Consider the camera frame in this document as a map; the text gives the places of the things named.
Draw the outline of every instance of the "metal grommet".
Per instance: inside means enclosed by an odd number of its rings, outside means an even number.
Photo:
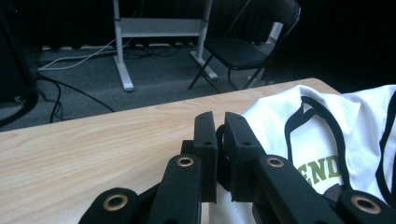
[[[182,157],[177,160],[177,165],[182,167],[191,166],[194,164],[194,160],[190,157]]]
[[[350,201],[352,201],[352,203],[363,212],[374,215],[381,213],[381,208],[378,204],[363,196],[354,195]]]
[[[275,157],[268,158],[267,163],[270,166],[274,166],[276,168],[283,167],[285,165],[285,162],[283,162],[282,160],[275,158]]]
[[[103,207],[109,211],[117,211],[120,210],[125,204],[128,203],[128,197],[124,194],[114,194],[108,197],[103,203]]]

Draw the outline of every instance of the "dark background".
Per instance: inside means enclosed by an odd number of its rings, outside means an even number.
[[[114,39],[112,0],[2,0],[38,46],[103,46]],[[396,6],[389,0],[298,0],[302,15],[269,72],[276,82],[317,77],[339,91],[396,83]],[[120,0],[123,17],[201,18],[205,0]],[[245,0],[213,0],[207,37],[220,37]],[[265,42],[271,24],[252,0],[231,36]]]

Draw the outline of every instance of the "light wood tabletop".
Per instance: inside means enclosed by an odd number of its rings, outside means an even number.
[[[105,190],[159,183],[199,114],[213,111],[218,127],[226,111],[300,84],[337,93],[309,78],[0,133],[0,223],[78,223]]]

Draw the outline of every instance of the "white t-shirt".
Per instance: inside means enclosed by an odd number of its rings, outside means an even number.
[[[261,98],[242,116],[265,152],[292,161],[318,193],[336,201],[344,186],[395,206],[395,92],[396,85],[342,95],[296,86]],[[209,215],[211,223],[254,223],[251,203],[232,203],[220,185]]]

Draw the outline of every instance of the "metal stand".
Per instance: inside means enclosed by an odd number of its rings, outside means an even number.
[[[205,13],[202,20],[190,19],[144,19],[144,18],[121,18],[119,0],[113,0],[114,7],[114,26],[117,42],[117,56],[114,57],[119,70],[122,86],[126,91],[133,91],[134,84],[126,69],[123,52],[123,37],[155,37],[155,36],[199,36],[197,51],[191,52],[191,56],[201,66],[205,63],[202,59],[204,51],[204,41],[208,26],[212,0],[206,0]],[[206,72],[212,79],[218,77],[207,68]]]

